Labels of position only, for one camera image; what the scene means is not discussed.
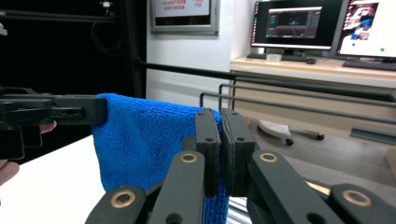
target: black wall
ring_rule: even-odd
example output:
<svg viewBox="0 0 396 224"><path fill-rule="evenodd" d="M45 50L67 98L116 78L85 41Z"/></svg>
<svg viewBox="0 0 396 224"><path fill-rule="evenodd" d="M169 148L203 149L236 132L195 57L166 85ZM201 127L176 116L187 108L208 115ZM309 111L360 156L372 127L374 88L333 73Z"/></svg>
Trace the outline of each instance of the black wall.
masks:
<svg viewBox="0 0 396 224"><path fill-rule="evenodd" d="M105 11L93 0L2 0L3 10L103 16ZM146 8L139 3L139 52L146 55ZM116 15L124 13L113 1ZM4 20L7 36L0 36L0 85L32 88L52 94L97 94L115 92L133 96L130 62L126 52L109 56L92 41L92 23L63 21ZM112 47L122 36L120 22L98 24L97 38ZM26 148L21 163L42 156L91 134L91 126L58 126L43 134L43 147Z"/></svg>

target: screw hole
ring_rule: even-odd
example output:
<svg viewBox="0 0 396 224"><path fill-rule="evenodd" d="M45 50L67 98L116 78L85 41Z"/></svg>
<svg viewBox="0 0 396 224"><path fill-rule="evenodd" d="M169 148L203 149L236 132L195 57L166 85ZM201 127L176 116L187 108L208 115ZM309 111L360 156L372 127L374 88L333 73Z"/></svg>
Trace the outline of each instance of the screw hole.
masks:
<svg viewBox="0 0 396 224"><path fill-rule="evenodd" d="M315 213L308 214L307 218L312 224L326 224L326 220L322 216Z"/></svg>
<svg viewBox="0 0 396 224"><path fill-rule="evenodd" d="M183 222L183 218L178 213L172 213L166 218L166 224L181 224Z"/></svg>

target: floor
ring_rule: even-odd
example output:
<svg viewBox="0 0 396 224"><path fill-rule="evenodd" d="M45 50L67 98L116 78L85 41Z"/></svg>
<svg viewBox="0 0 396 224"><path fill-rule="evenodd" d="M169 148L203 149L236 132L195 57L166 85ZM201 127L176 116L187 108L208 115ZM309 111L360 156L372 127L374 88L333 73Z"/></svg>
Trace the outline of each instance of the floor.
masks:
<svg viewBox="0 0 396 224"><path fill-rule="evenodd" d="M294 144L288 146L284 139L260 130L257 120L253 119L248 127L261 149L282 154L306 180L326 187L355 184L396 206L396 180L385 158L387 148L327 134L319 141L315 134L292 127Z"/></svg>

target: wall-mounted screen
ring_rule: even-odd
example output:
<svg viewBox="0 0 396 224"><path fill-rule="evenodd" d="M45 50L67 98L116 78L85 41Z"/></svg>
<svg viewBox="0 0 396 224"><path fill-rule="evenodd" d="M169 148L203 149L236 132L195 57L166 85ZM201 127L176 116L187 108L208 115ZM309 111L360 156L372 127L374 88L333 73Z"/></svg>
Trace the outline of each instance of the wall-mounted screen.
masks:
<svg viewBox="0 0 396 224"><path fill-rule="evenodd" d="M151 32L217 35L219 0L151 0Z"/></svg>

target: white table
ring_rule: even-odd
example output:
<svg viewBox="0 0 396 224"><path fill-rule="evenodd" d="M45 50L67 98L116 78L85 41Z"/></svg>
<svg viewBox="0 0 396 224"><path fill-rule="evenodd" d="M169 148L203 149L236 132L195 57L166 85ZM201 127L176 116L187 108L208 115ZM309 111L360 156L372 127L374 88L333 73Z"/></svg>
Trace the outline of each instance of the white table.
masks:
<svg viewBox="0 0 396 224"><path fill-rule="evenodd" d="M84 223L104 194L89 136L22 165L0 187L0 223Z"/></svg>

